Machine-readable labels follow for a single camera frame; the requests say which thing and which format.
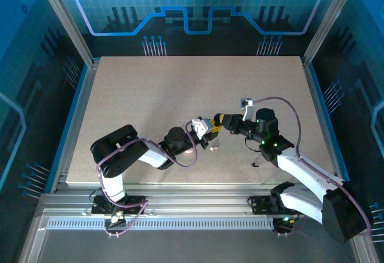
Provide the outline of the aluminium side rail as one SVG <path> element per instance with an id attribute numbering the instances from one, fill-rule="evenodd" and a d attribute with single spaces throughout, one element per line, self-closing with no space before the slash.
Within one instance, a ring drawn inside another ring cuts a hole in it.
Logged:
<path id="1" fill-rule="evenodd" d="M 86 106 L 88 104 L 94 78 L 100 64 L 100 58 L 94 59 L 92 67 L 84 66 L 76 92 L 64 125 L 58 149 L 56 151 L 49 177 L 44 189 L 45 193 L 54 193 L 58 188 L 60 177 L 69 170 L 82 126 Z"/>
<path id="2" fill-rule="evenodd" d="M 342 179 L 350 181 L 350 176 L 346 168 L 346 164 L 344 162 L 334 128 L 332 126 L 331 117 L 326 108 L 323 92 L 320 88 L 314 67 L 312 63 L 309 63 L 308 65 L 303 65 L 303 68 L 317 112 L 320 128 L 322 129 L 325 144 L 331 157 L 332 165 L 334 167 L 334 172 L 338 176 L 342 177 Z"/>

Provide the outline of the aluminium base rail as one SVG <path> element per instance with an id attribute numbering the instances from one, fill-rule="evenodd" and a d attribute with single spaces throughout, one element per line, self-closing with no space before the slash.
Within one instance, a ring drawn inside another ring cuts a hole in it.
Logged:
<path id="1" fill-rule="evenodd" d="M 250 196 L 269 195 L 276 184 L 125 184 L 130 196 L 145 196 L 147 216 L 155 217 L 250 217 Z M 90 216 L 89 195 L 96 184 L 60 183 L 54 193 L 41 195 L 39 205 L 62 216 Z"/>

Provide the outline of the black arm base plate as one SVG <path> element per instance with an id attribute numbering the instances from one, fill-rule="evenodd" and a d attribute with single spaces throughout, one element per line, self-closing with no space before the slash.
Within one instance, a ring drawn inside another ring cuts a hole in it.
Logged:
<path id="1" fill-rule="evenodd" d="M 296 210 L 283 207 L 272 196 L 250 196 L 247 199 L 247 204 L 251 207 L 254 215 L 300 215 Z"/>
<path id="2" fill-rule="evenodd" d="M 128 196 L 126 195 L 118 204 L 131 205 L 130 208 L 122 208 L 109 202 L 103 195 L 97 195 L 92 200 L 92 215 L 112 215 L 117 211 L 123 211 L 124 214 L 138 214 L 146 200 L 145 196 Z"/>

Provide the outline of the aluminium frame post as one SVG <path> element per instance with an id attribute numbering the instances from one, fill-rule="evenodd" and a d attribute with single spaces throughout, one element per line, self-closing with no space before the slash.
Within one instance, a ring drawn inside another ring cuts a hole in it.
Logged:
<path id="1" fill-rule="evenodd" d="M 53 8 L 56 16 L 63 25 L 65 31 L 67 32 L 70 40 L 74 44 L 74 47 L 83 59 L 84 63 L 90 68 L 96 67 L 97 63 L 64 1 L 48 0 L 48 2 Z"/>
<path id="2" fill-rule="evenodd" d="M 332 0 L 302 59 L 304 68 L 309 67 L 322 46 L 333 24 L 338 19 L 347 0 Z"/>

